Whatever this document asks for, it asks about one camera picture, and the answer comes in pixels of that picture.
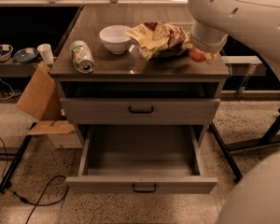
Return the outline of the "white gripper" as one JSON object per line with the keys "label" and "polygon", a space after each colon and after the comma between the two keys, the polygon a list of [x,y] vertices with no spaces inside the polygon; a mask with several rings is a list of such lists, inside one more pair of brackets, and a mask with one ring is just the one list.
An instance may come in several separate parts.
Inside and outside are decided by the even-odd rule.
{"label": "white gripper", "polygon": [[194,22],[190,29],[189,37],[182,43],[182,49],[199,49],[204,51],[206,61],[213,63],[219,52],[226,44],[228,35],[219,30]]}

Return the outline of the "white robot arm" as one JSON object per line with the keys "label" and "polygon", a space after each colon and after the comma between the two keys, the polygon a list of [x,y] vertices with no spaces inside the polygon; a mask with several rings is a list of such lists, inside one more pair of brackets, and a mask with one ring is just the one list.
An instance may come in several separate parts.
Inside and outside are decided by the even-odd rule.
{"label": "white robot arm", "polygon": [[[189,0],[194,47],[217,52],[228,35],[257,52],[280,81],[280,0]],[[280,150],[235,186],[215,224],[280,224]]]}

